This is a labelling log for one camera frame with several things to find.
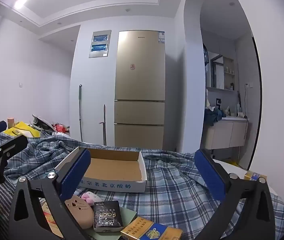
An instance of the shelf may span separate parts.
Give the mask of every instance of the shelf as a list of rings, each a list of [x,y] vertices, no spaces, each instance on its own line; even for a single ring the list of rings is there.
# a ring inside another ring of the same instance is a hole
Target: shelf
[[[212,87],[206,87],[208,90],[218,90],[218,91],[228,91],[228,92],[236,92],[235,90],[228,90],[228,89],[220,89],[220,88],[212,88]]]
[[[226,71],[224,71],[224,73],[225,73],[225,74],[229,74],[229,75],[231,75],[231,76],[234,76],[234,74],[229,73],[229,72],[226,72]]]

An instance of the gold refrigerator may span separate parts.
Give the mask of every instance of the gold refrigerator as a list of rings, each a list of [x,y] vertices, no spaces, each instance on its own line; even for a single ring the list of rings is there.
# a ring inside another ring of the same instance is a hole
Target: gold refrigerator
[[[115,146],[162,149],[164,106],[164,32],[119,32],[114,101]]]

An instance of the blue plaid blanket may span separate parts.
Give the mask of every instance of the blue plaid blanket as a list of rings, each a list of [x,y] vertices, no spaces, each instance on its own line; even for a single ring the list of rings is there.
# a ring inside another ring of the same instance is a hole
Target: blue plaid blanket
[[[1,133],[0,144],[11,137]],[[41,179],[76,147],[140,151],[146,164],[147,185],[145,193],[119,193],[91,190],[104,200],[118,200],[120,206],[135,210],[139,216],[170,227],[183,230],[181,240],[194,239],[207,224],[220,204],[213,200],[194,166],[194,153],[143,150],[138,148],[115,148],[82,143],[62,135],[29,138],[25,150],[8,161],[5,175],[8,180],[0,185],[0,215],[2,230],[7,233],[10,201],[17,179]],[[78,188],[77,195],[88,191]],[[276,239],[284,234],[284,203],[279,196],[271,194],[276,223]],[[240,201],[224,236],[230,234],[242,210]]]

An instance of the yellow bag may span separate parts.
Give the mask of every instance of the yellow bag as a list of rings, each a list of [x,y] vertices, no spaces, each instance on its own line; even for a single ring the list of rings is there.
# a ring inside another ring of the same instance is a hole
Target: yellow bag
[[[24,122],[19,122],[14,127],[4,131],[6,134],[11,136],[25,135],[29,138],[40,137],[40,131],[35,130],[34,128],[28,126]]]

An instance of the power cord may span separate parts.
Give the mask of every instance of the power cord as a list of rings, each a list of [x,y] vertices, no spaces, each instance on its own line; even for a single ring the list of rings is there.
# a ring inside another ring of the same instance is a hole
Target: power cord
[[[247,127],[249,126],[249,120],[248,120],[248,117],[247,117],[247,103],[246,103],[246,96],[247,96],[247,86],[249,84],[246,83],[244,84],[244,90],[245,90],[245,93],[244,93],[244,118],[247,120],[247,123],[246,123],[246,132],[244,134],[244,139],[246,138],[247,136]]]

